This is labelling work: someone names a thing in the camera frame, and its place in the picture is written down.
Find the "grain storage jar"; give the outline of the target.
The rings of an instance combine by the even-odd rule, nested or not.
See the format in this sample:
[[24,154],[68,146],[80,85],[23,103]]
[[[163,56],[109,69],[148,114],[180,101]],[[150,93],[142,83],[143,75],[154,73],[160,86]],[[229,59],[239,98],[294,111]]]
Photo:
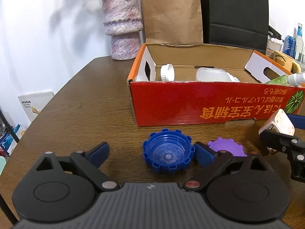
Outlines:
[[283,45],[283,40],[268,36],[265,55],[268,56],[269,58],[273,58],[274,52],[281,51],[282,45]]

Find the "clear plastic bottle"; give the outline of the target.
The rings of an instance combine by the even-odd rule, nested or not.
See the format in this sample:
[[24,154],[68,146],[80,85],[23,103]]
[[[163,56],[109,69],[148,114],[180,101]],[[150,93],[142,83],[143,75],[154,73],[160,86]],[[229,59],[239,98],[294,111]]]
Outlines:
[[302,61],[302,53],[303,53],[303,38],[302,38],[302,24],[298,24],[298,30],[296,34],[296,48],[295,48],[295,60],[301,62]]

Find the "blue white package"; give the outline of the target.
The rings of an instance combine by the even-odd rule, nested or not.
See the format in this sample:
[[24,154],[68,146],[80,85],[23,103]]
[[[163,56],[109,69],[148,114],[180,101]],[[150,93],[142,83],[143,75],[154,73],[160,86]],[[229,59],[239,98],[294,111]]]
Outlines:
[[[26,132],[26,127],[24,125],[18,124],[14,128],[14,133],[21,139],[24,133]],[[6,154],[7,157],[10,157],[13,151],[17,146],[17,142],[14,140],[12,135],[5,133],[4,136],[1,138],[1,150]]]

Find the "red cardboard box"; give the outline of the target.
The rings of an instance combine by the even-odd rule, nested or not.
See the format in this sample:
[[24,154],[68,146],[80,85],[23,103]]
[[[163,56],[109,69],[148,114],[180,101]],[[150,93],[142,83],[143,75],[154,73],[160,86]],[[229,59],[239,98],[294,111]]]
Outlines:
[[[162,65],[172,64],[175,80],[161,81]],[[196,81],[199,68],[223,69],[240,82]],[[225,123],[238,119],[267,119],[277,109],[298,112],[304,86],[266,84],[255,74],[287,70],[255,50],[212,44],[141,46],[127,84],[138,126]]]

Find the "yellow bear mug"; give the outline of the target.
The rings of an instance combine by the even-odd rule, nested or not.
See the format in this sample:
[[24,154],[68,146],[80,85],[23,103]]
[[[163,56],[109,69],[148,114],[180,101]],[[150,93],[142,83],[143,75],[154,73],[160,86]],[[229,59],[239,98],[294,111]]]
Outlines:
[[302,73],[300,65],[285,53],[274,51],[273,60],[291,73]]

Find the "green spray bottle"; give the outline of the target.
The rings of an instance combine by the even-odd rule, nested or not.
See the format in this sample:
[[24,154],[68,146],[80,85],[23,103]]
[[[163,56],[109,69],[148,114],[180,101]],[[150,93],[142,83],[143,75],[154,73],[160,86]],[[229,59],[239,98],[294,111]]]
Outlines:
[[270,85],[283,85],[283,86],[293,86],[293,87],[301,86],[304,83],[305,83],[304,72],[294,73],[290,75],[286,74],[266,82],[266,84],[270,84]]

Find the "translucent plastic container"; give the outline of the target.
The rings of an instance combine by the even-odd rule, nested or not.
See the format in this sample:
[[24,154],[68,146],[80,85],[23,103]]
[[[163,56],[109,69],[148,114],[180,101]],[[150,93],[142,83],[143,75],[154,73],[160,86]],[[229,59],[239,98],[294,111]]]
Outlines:
[[207,67],[201,67],[197,70],[195,80],[203,82],[232,82],[228,72],[225,70]]

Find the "small white bottle cap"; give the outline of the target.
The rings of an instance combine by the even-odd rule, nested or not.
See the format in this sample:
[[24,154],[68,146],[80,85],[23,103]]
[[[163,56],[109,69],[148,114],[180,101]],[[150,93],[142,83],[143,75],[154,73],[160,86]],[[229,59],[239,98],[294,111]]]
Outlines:
[[240,82],[240,80],[239,80],[237,77],[231,75],[230,73],[228,73],[228,75],[229,75],[229,78],[230,78],[230,80],[231,80],[232,82]]

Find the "brown paper bag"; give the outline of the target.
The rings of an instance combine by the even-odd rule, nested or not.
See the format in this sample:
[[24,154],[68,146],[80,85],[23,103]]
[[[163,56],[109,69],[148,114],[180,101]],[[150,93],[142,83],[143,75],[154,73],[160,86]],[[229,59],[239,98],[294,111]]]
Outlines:
[[146,43],[202,44],[200,0],[142,0]]

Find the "black hangers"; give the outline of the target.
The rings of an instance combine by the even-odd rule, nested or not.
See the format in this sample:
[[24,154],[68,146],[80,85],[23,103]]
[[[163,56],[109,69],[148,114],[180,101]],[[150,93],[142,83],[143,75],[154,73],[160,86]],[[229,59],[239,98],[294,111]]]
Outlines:
[[282,35],[280,33],[278,33],[273,27],[271,27],[270,25],[268,26],[268,36],[270,38],[274,38],[277,40],[281,40],[282,39]]

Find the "blue ridged cap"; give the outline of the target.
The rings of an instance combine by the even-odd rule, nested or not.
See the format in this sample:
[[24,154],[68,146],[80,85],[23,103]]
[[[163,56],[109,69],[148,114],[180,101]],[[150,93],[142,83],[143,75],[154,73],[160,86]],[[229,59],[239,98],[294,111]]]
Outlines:
[[192,138],[180,130],[162,129],[143,142],[143,158],[157,174],[186,170],[195,154]]

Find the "white ridged cap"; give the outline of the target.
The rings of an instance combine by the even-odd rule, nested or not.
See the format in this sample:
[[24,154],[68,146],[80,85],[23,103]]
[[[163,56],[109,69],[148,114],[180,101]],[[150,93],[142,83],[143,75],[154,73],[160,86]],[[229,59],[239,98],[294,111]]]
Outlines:
[[174,81],[175,80],[175,70],[172,64],[162,65],[160,69],[161,81]]

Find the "purple ridged cap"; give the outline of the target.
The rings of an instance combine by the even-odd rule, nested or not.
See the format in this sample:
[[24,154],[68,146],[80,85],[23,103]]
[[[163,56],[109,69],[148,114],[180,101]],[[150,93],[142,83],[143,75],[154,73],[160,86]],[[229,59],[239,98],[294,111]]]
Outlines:
[[243,146],[236,143],[233,139],[217,138],[207,143],[208,147],[215,152],[225,150],[230,152],[234,157],[246,157]]

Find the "purple textured vase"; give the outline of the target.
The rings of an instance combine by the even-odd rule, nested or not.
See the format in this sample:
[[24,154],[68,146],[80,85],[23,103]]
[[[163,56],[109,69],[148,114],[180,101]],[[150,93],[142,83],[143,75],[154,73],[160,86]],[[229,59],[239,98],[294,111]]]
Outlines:
[[140,0],[102,0],[105,34],[111,38],[114,60],[131,60],[140,50],[143,29]]

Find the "black light stand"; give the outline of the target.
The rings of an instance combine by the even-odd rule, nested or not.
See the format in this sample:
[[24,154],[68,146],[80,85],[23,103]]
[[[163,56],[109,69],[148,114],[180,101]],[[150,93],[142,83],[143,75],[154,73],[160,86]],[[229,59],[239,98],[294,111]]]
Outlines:
[[[10,123],[8,123],[8,121],[6,120],[4,114],[1,110],[0,110],[0,117],[1,117],[1,121],[5,125],[6,132],[13,137],[13,139],[15,140],[16,143],[18,143],[19,138],[15,134],[14,130],[12,129],[12,126],[10,125]],[[10,208],[7,205],[7,203],[5,202],[5,200],[3,199],[2,195],[0,195],[0,206],[1,206],[1,210],[3,211],[4,215],[7,217],[7,219],[10,221],[10,223],[12,225],[15,225],[19,222],[18,219],[15,217],[14,213],[10,210]]]

